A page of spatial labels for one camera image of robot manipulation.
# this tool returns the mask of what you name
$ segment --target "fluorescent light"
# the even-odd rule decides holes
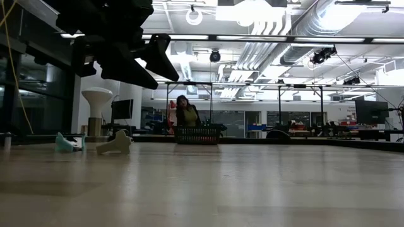
[[[141,39],[144,39],[144,40],[149,40],[151,38],[152,38],[152,35],[142,35],[141,36]]]
[[[375,38],[372,43],[382,43],[382,44],[402,44],[404,43],[404,38]]]
[[[208,40],[207,35],[170,35],[172,40]]]
[[[228,41],[260,41],[260,42],[284,42],[286,37],[266,37],[266,36],[251,36],[251,35],[218,35],[217,40],[228,40]]]
[[[74,35],[70,35],[68,33],[62,33],[61,36],[62,36],[62,38],[77,38],[77,37],[80,37],[80,36],[84,36],[84,34],[77,33],[77,34],[74,34]]]
[[[62,38],[77,38],[80,36],[83,36],[85,34],[82,33],[77,33],[74,35],[70,35],[68,33],[62,33],[61,36]],[[152,34],[144,34],[142,35],[143,40],[149,40],[151,39]],[[208,40],[207,35],[170,35],[172,40]]]
[[[246,83],[212,83],[213,85],[245,86]]]
[[[256,84],[256,83],[254,83],[254,84],[251,84],[251,85],[254,85],[254,86],[279,86],[279,85],[281,85],[281,84]]]
[[[164,100],[166,101],[166,98],[151,98],[151,100]]]
[[[346,6],[388,6],[391,4],[390,1],[335,1],[337,5]]]
[[[355,42],[361,43],[365,40],[365,38],[343,38],[343,37],[297,37],[295,38],[296,42],[328,42],[328,43],[335,43],[335,42]]]
[[[334,45],[332,44],[290,44],[293,47],[329,47],[332,48]]]

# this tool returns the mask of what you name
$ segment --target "ceiling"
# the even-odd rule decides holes
[[[292,24],[304,14],[315,0],[300,0],[301,6],[291,10]],[[172,2],[153,4],[155,12],[146,20],[142,28],[145,33],[178,33],[178,34],[250,34],[253,26],[240,26],[235,21],[217,21],[215,19],[216,7],[207,4],[195,3],[195,8],[202,10],[202,21],[199,25],[191,25],[187,22],[186,13],[190,9],[189,3],[182,6],[173,5]],[[44,5],[42,0],[19,0],[26,10],[35,14],[40,19],[55,27],[56,13],[50,7]],[[404,7],[391,7],[387,13],[382,13],[383,7],[367,8],[351,24],[346,26],[337,35],[344,36],[404,36]],[[195,19],[195,13],[191,13],[191,19]],[[192,47],[192,55],[198,55],[190,63],[192,72],[215,72],[221,64],[231,61],[236,62],[243,53],[247,43],[242,42],[188,42]],[[222,62],[210,63],[208,58],[213,49],[218,49],[222,55]],[[286,80],[299,81],[299,83],[311,83],[311,79],[325,83],[336,77],[343,76],[351,69],[361,69],[361,76],[368,82],[374,80],[374,69],[394,59],[404,57],[404,45],[336,45],[338,55],[333,56],[323,65],[313,70],[313,65],[308,63],[309,57],[303,58],[297,67],[291,67],[286,73]],[[174,67],[181,71],[181,65],[175,60]]]

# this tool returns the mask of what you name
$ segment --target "ceiling light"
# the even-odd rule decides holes
[[[275,21],[285,8],[272,7],[265,0],[239,1],[235,6],[218,6],[215,19],[219,21]]]
[[[152,35],[142,35],[141,36],[141,39],[143,39],[143,40],[149,40],[151,38],[152,38]]]
[[[62,36],[62,38],[77,38],[77,37],[80,37],[80,36],[84,36],[84,34],[77,33],[77,34],[74,34],[74,35],[70,35],[68,33],[61,33],[61,36]]]
[[[296,42],[324,42],[324,43],[361,43],[364,38],[343,38],[343,37],[297,37]]]
[[[374,38],[372,43],[402,44],[404,43],[404,38]]]
[[[252,35],[218,35],[217,40],[228,41],[257,41],[257,42],[284,42],[286,37],[266,37],[266,36],[252,36]]]
[[[334,47],[333,44],[290,44],[292,47]]]
[[[170,35],[172,40],[208,40],[207,35]]]
[[[185,15],[185,19],[190,25],[199,25],[202,22],[203,16],[200,10],[194,10],[193,5],[191,5],[192,9],[188,10],[187,14]],[[191,13],[196,12],[198,16],[195,19],[191,19]]]
[[[245,86],[246,83],[212,83],[212,85]]]

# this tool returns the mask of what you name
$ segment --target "security camera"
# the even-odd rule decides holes
[[[212,53],[210,54],[210,62],[216,63],[220,61],[220,54],[219,50],[212,50]]]

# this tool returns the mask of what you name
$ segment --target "woman's hair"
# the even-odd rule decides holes
[[[177,97],[177,110],[178,110],[178,107],[180,106],[181,100],[187,101],[187,107],[189,107],[189,100],[187,99],[187,97],[185,97],[185,95],[180,95]]]
[[[177,116],[177,125],[184,125],[184,123],[185,123],[184,109],[180,107],[181,106],[180,105],[181,100],[186,100],[187,101],[187,107],[186,108],[193,108],[195,110],[195,113],[198,116],[198,119],[196,120],[196,125],[200,125],[201,120],[199,119],[198,111],[196,110],[194,105],[189,104],[189,100],[184,95],[180,95],[180,96],[177,97],[177,110],[175,111],[176,116]]]

